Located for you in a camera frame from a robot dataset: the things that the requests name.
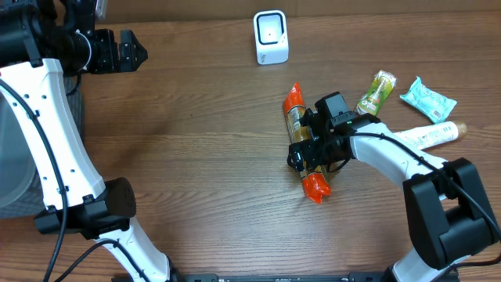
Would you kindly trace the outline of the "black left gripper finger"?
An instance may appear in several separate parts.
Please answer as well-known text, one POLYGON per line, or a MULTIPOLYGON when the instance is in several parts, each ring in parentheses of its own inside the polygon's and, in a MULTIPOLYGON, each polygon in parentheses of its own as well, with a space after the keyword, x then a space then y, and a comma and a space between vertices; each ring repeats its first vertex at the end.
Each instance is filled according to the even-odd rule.
POLYGON ((119 71, 121 73, 137 71, 140 65, 144 63, 147 59, 148 55, 146 53, 140 53, 130 56, 121 55, 119 63, 119 71))
POLYGON ((147 50, 139 43, 132 30, 121 31, 121 43, 119 44, 119 54, 122 59, 147 59, 147 50))

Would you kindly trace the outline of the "orange spaghetti packet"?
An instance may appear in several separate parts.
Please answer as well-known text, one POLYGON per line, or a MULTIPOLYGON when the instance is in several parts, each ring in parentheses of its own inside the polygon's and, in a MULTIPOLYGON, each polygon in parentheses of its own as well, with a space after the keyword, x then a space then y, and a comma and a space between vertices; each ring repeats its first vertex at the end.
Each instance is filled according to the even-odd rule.
MULTIPOLYGON (((300 119, 304 116, 305 112, 306 106, 301 87, 298 82, 295 82, 283 102, 283 115, 292 143, 305 141, 312 137, 309 129, 300 123, 300 119)), ((306 169, 304 165, 297 167, 294 158, 288 161, 288 163, 292 164, 292 167, 298 171, 303 191, 309 200, 321 204, 323 196, 331 195, 331 188, 326 181, 326 172, 322 166, 318 166, 312 170, 306 169)))

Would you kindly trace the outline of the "green snack packet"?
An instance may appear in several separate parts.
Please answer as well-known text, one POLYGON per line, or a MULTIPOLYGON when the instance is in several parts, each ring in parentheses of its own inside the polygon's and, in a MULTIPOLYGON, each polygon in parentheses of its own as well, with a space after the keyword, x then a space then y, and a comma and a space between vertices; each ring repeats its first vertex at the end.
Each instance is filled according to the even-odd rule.
POLYGON ((393 91, 397 78, 384 70, 380 70, 375 76, 367 93, 357 102, 355 112, 357 114, 372 114, 377 116, 385 100, 393 91))

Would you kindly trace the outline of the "white tube with gold cap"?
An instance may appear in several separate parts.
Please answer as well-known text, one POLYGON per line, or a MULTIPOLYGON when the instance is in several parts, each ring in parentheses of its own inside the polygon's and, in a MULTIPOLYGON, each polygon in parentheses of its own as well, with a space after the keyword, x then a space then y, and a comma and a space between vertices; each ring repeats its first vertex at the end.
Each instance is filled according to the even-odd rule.
POLYGON ((416 127, 395 135, 419 150, 442 145, 462 138, 467 134, 467 125, 462 121, 445 121, 436 125, 416 127))

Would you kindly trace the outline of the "light blue wipes packet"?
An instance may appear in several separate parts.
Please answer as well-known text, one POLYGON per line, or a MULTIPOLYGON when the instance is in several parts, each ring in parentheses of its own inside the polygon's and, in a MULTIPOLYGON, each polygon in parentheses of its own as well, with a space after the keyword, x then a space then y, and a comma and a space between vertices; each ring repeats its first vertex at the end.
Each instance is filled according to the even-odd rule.
POLYGON ((409 91, 400 95, 400 99, 416 108, 434 124, 444 122, 457 104, 454 99, 426 87, 418 76, 409 91))

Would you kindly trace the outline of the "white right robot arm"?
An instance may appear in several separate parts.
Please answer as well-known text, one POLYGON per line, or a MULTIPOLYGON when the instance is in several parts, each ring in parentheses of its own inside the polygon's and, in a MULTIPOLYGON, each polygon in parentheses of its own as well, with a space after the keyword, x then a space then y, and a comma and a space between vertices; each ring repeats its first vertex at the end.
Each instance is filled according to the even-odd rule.
POLYGON ((305 106, 293 89, 283 102, 290 132, 288 165, 301 174, 308 198, 330 194, 324 177, 351 159, 364 162, 402 188, 412 250, 370 281, 457 281, 453 270, 492 266, 499 258, 467 258, 500 241, 500 227, 478 170, 470 161, 447 161, 397 137, 379 118, 349 110, 334 92, 305 106))

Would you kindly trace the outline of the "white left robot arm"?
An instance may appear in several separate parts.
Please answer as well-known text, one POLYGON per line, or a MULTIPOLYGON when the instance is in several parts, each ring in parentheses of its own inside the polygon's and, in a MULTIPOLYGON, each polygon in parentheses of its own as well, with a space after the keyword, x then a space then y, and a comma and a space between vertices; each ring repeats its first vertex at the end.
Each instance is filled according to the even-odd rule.
POLYGON ((104 180, 91 162, 74 118, 68 77, 133 72, 148 53, 134 33, 96 29, 106 12, 99 0, 67 0, 63 23, 55 3, 1 4, 1 93, 9 103, 41 179, 40 233, 79 233, 105 247, 131 281, 180 281, 171 260, 148 238, 136 217, 126 178, 104 180))

